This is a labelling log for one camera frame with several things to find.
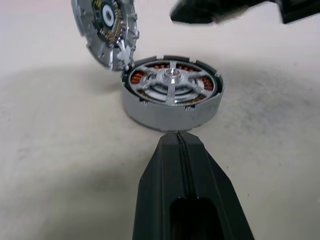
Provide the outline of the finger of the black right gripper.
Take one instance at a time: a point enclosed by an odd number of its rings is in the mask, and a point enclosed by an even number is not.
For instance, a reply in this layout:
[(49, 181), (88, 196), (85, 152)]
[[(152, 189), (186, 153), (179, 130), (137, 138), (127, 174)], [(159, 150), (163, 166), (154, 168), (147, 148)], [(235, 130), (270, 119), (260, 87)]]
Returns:
[(320, 13), (320, 0), (274, 0), (274, 2), (279, 6), (284, 24)]
[(184, 24), (221, 23), (241, 16), (245, 11), (272, 0), (178, 0), (172, 8), (172, 22)]

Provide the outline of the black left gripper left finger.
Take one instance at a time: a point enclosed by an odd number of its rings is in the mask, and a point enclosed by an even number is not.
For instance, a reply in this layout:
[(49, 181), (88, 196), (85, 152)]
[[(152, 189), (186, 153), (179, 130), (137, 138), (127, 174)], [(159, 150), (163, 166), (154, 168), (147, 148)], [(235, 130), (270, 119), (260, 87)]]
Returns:
[(191, 240), (187, 131), (164, 134), (138, 183), (132, 240)]

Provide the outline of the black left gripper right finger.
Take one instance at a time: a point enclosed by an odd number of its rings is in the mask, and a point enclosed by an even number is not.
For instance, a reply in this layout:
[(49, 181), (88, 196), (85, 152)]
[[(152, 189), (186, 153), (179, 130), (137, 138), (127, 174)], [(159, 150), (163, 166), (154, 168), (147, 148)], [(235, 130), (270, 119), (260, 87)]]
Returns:
[(184, 227), (188, 240), (255, 240), (231, 180), (201, 140), (177, 132), (190, 194)]

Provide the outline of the silver motor housing copper windings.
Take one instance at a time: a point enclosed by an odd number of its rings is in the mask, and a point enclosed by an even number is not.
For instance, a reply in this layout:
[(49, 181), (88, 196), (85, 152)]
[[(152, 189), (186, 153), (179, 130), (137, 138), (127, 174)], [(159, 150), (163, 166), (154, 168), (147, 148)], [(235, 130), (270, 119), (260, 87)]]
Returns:
[[(208, 100), (188, 106), (166, 106), (141, 100), (129, 89), (127, 75), (136, 64), (155, 59), (190, 60), (208, 68), (217, 76), (218, 92)], [(123, 84), (122, 102), (127, 115), (137, 123), (161, 132), (186, 131), (205, 124), (216, 115), (224, 93), (223, 78), (215, 68), (199, 60), (192, 61), (190, 58), (175, 55), (154, 56), (138, 60), (128, 70), (122, 72), (121, 81)]]

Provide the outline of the black rimmed silver spoked rotor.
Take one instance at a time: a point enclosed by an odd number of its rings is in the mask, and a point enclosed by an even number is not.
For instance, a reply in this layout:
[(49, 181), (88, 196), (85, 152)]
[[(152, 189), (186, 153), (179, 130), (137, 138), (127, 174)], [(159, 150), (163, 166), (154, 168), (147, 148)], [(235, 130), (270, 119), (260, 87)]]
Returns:
[(164, 106), (190, 106), (213, 97), (218, 77), (188, 59), (151, 59), (127, 74), (128, 88), (141, 100)]

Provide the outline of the silver motor cover circuit board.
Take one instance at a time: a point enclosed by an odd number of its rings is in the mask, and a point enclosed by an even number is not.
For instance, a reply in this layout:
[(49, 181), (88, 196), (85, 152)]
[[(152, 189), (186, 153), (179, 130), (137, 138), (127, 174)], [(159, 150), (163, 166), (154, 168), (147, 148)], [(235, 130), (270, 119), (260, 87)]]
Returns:
[(128, 70), (140, 37), (134, 0), (71, 0), (71, 6), (92, 56), (111, 71)]

